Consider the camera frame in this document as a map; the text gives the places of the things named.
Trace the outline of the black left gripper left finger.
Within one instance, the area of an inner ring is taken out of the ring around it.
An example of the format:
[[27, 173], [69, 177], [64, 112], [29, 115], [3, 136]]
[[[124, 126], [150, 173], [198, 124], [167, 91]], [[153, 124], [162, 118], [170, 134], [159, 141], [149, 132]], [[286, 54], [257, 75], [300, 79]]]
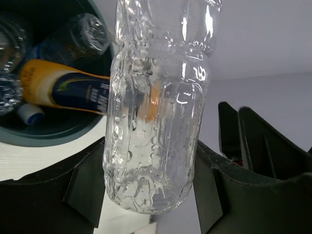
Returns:
[[19, 180], [0, 183], [2, 234], [92, 234], [105, 185], [101, 138], [82, 151]]

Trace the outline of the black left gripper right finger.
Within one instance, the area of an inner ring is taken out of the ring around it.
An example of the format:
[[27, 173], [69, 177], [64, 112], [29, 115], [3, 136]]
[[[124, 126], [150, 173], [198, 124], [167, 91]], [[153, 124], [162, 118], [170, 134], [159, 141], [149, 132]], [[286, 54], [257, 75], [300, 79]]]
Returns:
[[309, 234], [312, 175], [259, 175], [197, 145], [193, 180], [203, 234]]

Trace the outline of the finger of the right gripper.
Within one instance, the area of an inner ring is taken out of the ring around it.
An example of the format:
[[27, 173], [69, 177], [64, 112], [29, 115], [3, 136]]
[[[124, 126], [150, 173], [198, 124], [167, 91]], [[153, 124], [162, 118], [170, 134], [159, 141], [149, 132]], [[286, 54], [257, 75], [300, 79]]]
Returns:
[[219, 148], [231, 161], [242, 161], [238, 112], [229, 103], [218, 104]]
[[312, 156], [251, 108], [239, 109], [238, 125], [245, 169], [278, 180], [312, 171]]

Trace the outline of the upright-lying clear ribbed bottle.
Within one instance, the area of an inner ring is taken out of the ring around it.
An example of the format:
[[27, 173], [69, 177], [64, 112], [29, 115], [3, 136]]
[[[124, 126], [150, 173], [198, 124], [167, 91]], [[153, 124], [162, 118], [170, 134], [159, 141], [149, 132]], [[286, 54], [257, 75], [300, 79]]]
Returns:
[[103, 169], [108, 197], [139, 214], [188, 196], [216, 46], [219, 0], [119, 0]]

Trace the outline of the orange label drink bottle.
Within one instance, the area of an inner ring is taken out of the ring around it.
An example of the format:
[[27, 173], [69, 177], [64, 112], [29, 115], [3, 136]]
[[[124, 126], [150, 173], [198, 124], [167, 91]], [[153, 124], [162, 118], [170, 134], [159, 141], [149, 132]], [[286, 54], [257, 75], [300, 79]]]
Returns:
[[157, 116], [159, 87], [133, 75], [114, 71], [109, 77], [99, 76], [31, 59], [22, 66], [19, 78], [23, 97], [32, 104], [107, 117], [126, 115], [146, 121]]

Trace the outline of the blue label water bottle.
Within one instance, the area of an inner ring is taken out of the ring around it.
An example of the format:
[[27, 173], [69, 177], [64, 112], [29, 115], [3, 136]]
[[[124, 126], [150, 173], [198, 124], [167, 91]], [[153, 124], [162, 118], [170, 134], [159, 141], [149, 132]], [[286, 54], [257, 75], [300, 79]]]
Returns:
[[68, 20], [26, 57], [77, 67], [102, 56], [109, 47], [106, 25], [90, 13], [81, 13]]

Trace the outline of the blue cap water bottle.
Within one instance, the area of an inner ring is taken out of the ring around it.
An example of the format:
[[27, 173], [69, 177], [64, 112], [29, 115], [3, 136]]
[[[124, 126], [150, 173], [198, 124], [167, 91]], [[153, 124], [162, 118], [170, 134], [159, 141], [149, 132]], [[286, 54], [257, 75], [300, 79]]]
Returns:
[[6, 12], [0, 13], [0, 114], [13, 111], [22, 100], [22, 87], [14, 73], [29, 49], [24, 21]]

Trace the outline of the clear bottle blue-white cap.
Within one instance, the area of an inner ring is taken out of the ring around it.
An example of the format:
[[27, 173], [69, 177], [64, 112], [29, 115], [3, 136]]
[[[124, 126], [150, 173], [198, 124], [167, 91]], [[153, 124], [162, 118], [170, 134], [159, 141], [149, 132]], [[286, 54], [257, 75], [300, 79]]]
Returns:
[[26, 125], [32, 125], [41, 121], [45, 113], [39, 106], [25, 102], [17, 109], [17, 115]]

